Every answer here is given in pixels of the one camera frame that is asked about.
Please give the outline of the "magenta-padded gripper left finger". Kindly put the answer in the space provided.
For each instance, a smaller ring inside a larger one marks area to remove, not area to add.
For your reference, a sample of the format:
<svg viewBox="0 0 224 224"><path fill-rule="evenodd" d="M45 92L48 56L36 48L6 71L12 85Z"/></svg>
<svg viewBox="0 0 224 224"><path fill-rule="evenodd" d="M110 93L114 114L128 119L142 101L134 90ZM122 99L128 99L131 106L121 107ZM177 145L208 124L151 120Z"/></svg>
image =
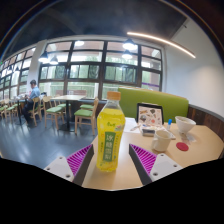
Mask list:
<svg viewBox="0 0 224 224"><path fill-rule="evenodd" d="M93 155L94 148L90 144L68 157L59 156L44 170L81 186Z"/></svg>

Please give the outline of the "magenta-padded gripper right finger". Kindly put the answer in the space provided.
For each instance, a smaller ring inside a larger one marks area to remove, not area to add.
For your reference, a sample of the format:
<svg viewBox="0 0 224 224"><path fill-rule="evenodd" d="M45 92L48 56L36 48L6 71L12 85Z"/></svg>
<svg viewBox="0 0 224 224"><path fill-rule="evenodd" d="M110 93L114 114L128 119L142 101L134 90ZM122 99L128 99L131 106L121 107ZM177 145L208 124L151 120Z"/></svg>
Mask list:
<svg viewBox="0 0 224 224"><path fill-rule="evenodd" d="M182 169L164 153L158 155L136 146L129 145L129 155L143 185L147 185Z"/></svg>

